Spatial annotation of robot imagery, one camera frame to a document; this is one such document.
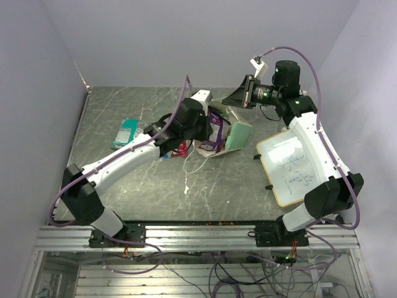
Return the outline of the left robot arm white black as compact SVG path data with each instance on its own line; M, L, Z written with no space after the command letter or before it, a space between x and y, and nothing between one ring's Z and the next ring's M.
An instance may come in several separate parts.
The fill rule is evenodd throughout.
M101 195L134 169L178 149L182 142L208 140L212 134L208 119L211 100L209 93L199 91L183 99L175 113L147 126L123 148L82 168L69 165L63 174L61 200L75 222L104 232L112 246L122 245L127 237L126 226L103 205Z

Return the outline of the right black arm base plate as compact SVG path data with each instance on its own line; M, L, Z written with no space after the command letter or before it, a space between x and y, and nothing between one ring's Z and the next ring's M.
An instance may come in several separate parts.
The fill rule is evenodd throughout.
M248 237L255 239L257 247L308 246L304 230L289 232L284 224L277 221L263 221L248 231Z

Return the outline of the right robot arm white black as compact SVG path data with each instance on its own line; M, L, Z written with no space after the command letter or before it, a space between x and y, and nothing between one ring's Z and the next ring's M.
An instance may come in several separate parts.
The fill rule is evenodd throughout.
M254 159L261 161L269 181L266 188L278 205L299 205L277 220L259 223L248 235L258 247L306 246L305 228L352 208L364 179L350 171L329 141L316 105L300 88L298 63L278 61L270 85L261 83L265 62L255 57L251 63L256 72L246 75L222 103L243 109L275 108L286 129L258 142Z

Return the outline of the red snack packet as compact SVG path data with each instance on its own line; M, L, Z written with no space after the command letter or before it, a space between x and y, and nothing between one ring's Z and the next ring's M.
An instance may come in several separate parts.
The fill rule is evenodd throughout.
M179 147L171 152L172 157L187 157L189 150L193 144L192 140L183 141Z

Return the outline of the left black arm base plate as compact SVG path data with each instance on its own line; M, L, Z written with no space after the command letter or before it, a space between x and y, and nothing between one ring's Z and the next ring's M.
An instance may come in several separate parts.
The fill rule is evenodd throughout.
M127 223L120 232L112 236L112 238L122 240L123 242L116 242L106 237L100 230L93 230L89 239L90 248L116 248L122 246L129 246L133 248L143 248L143 243L146 240L146 230L138 223Z

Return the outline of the green printed paper bag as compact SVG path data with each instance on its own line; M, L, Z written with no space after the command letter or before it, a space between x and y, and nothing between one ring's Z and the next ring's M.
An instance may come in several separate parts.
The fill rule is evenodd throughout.
M204 161L208 161L210 158L218 157L245 147L248 136L252 131L251 124L249 124L241 115L234 111L232 107L223 105L219 99L212 98L209 105L203 106L203 108L207 116L210 109L215 109L222 117L228 119L228 121L231 123L231 127L221 152L212 153L201 150L199 149L199 145L202 142L194 140L191 153L198 153L204 158Z

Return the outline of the green snack packet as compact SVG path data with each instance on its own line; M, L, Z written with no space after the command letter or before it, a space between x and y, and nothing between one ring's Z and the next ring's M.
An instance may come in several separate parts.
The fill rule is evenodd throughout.
M128 143L132 142L137 135L143 133L144 129L148 126L149 124L146 122L131 118L124 118L118 130L118 134L115 140L112 142L111 149L118 150L124 147Z

